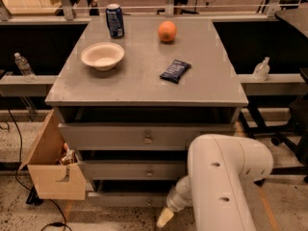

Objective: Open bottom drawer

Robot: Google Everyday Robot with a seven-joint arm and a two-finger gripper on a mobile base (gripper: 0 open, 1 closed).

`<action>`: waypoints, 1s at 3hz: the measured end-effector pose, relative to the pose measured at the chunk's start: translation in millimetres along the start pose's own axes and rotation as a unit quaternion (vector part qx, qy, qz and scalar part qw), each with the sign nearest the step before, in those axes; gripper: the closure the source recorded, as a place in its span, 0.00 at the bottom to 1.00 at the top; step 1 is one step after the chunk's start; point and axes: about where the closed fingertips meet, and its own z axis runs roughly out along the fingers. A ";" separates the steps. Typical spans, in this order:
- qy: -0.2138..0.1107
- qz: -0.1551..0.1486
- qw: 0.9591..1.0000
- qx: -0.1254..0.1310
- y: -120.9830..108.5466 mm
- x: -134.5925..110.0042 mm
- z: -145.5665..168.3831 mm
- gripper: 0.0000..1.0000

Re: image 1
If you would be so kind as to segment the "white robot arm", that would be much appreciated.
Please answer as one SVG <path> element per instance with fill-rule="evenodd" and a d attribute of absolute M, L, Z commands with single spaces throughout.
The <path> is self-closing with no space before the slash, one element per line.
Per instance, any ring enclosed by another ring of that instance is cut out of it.
<path fill-rule="evenodd" d="M 188 175 L 167 195 L 158 227 L 192 206 L 197 231 L 256 231 L 241 182 L 270 175 L 273 158 L 264 144 L 250 138 L 202 135 L 190 144 L 187 167 Z"/>

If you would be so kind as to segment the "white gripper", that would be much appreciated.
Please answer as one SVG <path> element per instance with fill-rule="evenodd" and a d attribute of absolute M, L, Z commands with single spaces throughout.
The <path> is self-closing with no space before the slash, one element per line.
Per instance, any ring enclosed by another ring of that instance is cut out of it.
<path fill-rule="evenodd" d="M 167 195 L 167 206 L 160 213 L 156 225 L 163 228 L 174 217 L 174 212 L 180 212 L 192 205 L 193 200 L 190 191 L 181 191 L 172 187 Z"/>

